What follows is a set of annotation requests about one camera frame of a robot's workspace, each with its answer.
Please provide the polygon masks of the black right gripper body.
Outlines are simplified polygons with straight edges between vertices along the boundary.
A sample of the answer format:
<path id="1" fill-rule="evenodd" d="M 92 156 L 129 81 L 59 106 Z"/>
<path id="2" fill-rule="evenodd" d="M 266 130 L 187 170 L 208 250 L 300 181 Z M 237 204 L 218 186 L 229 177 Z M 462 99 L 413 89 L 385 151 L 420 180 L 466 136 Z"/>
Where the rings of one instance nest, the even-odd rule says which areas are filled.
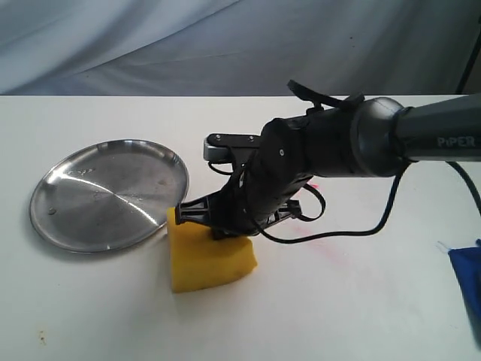
<path id="1" fill-rule="evenodd" d="M 305 131 L 301 117 L 276 118 L 261 132 L 259 148 L 236 171 L 216 201 L 216 222 L 229 235 L 253 235 L 292 197 L 307 174 Z"/>

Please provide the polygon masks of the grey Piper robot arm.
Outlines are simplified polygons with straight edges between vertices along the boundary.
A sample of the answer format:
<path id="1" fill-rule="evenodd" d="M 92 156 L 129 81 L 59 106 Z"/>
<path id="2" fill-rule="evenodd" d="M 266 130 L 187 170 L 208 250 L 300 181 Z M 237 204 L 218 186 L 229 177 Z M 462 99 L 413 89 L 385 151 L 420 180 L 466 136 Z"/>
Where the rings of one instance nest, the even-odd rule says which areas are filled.
<path id="1" fill-rule="evenodd" d="M 276 118 L 260 135 L 209 135 L 204 157 L 231 164 L 224 187 L 179 204 L 177 224 L 197 223 L 223 239 L 265 234 L 289 218 L 301 219 L 294 200 L 312 177 L 392 177 L 399 182 L 419 161 L 458 168 L 480 159 L 477 94 L 421 107 L 379 97 L 339 100 L 308 92 L 300 117 Z"/>

